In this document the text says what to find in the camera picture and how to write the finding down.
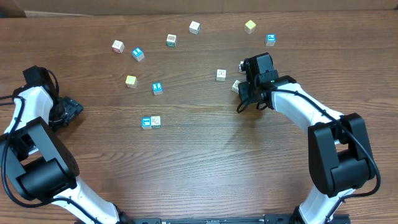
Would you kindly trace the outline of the wooden block green trim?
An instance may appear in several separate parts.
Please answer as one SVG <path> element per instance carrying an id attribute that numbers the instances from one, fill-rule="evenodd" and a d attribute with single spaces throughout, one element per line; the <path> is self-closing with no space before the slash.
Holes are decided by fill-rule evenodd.
<path id="1" fill-rule="evenodd" d="M 151 121 L 152 128 L 161 128 L 162 127 L 160 116 L 151 116 L 150 121 Z"/>

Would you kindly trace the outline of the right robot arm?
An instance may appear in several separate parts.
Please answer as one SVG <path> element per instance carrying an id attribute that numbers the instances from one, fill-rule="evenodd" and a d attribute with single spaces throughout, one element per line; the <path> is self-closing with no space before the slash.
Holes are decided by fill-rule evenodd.
<path id="1" fill-rule="evenodd" d="M 381 175 L 374 161 L 364 119 L 344 115 L 306 93 L 297 81 L 279 76 L 272 57 L 263 53 L 239 64 L 246 81 L 238 84 L 236 111 L 250 104 L 275 110 L 295 123 L 308 139 L 308 169 L 313 187 L 291 214 L 265 214 L 259 223 L 350 223 L 336 214 L 349 198 L 375 194 Z"/>

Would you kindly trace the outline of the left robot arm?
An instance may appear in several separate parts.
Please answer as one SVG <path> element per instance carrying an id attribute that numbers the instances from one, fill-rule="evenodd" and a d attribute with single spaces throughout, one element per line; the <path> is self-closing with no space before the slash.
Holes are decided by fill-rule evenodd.
<path id="1" fill-rule="evenodd" d="M 1 135 L 5 193 L 25 208 L 58 205 L 80 223 L 129 223 L 124 212 L 84 183 L 75 158 L 55 135 L 83 111 L 82 105 L 59 95 L 51 70 L 34 65 L 23 75 L 26 84 L 6 97 L 15 110 Z"/>

